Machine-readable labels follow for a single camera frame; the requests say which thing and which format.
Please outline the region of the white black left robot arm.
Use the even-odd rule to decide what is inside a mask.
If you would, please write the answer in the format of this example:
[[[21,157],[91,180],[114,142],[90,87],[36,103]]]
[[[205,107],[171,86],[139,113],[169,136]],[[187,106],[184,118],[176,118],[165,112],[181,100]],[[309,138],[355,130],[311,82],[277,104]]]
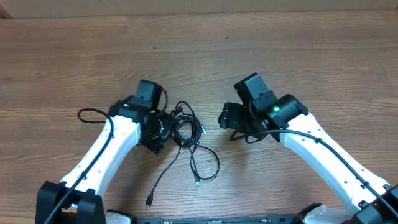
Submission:
[[[103,130],[83,159],[59,183],[46,181],[37,193],[36,223],[136,223],[133,215],[105,210],[103,197],[129,151],[143,145],[154,154],[164,149],[175,121],[159,109],[166,90],[149,80],[135,95],[117,101],[105,117]]]

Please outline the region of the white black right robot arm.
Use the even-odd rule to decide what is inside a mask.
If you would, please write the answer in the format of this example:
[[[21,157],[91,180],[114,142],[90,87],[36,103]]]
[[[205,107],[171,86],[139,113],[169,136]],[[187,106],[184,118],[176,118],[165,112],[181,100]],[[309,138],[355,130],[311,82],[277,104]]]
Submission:
[[[397,223],[397,187],[350,156],[296,97],[280,98],[253,73],[234,84],[241,103],[224,104],[218,117],[230,140],[271,135],[299,155],[332,189],[342,209],[313,203],[297,214],[267,215],[263,223]]]

